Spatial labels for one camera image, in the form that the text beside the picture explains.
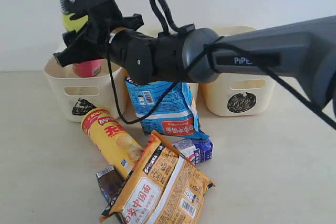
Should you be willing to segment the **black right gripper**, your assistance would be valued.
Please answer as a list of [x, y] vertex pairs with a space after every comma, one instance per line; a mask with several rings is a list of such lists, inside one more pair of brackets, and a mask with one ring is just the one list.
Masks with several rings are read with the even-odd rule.
[[55, 52], [54, 58], [61, 67], [107, 59], [124, 68], [139, 84], [157, 81], [152, 47], [155, 39], [137, 32], [142, 25], [140, 14], [117, 19], [89, 15], [79, 31], [62, 35], [66, 48]]

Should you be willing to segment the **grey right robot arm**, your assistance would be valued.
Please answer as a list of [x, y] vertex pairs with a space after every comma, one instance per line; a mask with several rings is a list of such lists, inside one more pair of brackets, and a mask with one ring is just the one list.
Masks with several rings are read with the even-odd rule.
[[66, 48], [54, 53], [62, 67], [109, 59], [139, 84], [210, 83], [221, 73], [293, 77], [316, 109], [335, 102], [334, 16], [227, 37], [209, 28], [156, 38], [118, 28], [99, 42], [84, 31], [64, 40]]

